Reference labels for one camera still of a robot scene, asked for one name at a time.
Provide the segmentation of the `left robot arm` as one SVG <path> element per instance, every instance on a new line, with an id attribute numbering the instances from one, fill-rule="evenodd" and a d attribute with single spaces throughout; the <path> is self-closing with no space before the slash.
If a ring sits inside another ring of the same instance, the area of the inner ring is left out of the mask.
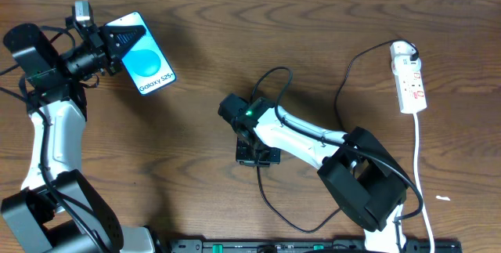
<path id="1" fill-rule="evenodd" d="M 23 70 L 16 97 L 34 125 L 34 145 L 27 177 L 3 199 L 2 217 L 26 252 L 159 252 L 151 229 L 122 226 L 81 171 L 88 80 L 118 73 L 149 29 L 138 13 L 103 26 L 71 16 L 54 34 L 82 42 L 58 53 L 46 28 L 33 23 L 3 39 Z"/>

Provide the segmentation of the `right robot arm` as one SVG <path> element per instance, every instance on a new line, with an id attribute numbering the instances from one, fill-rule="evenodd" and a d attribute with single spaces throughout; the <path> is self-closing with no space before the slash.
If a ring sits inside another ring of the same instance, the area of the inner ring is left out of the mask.
<path id="1" fill-rule="evenodd" d="M 239 164 L 268 167 L 279 163 L 282 151 L 294 155 L 316 169 L 339 209 L 364 229 L 367 250 L 404 250 L 397 218 L 409 177 L 370 132 L 320 128 L 263 97 L 249 103 L 230 94 L 220 102 L 218 115 L 237 135 Z"/>

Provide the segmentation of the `blue Galaxy smartphone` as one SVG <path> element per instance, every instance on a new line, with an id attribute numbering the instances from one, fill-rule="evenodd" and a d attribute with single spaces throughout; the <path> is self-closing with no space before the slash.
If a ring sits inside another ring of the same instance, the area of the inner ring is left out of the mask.
<path id="1" fill-rule="evenodd" d="M 139 12 L 129 13 L 107 26 L 143 26 L 146 33 L 122 58 L 125 69 L 142 96 L 176 81 L 176 75 Z"/>

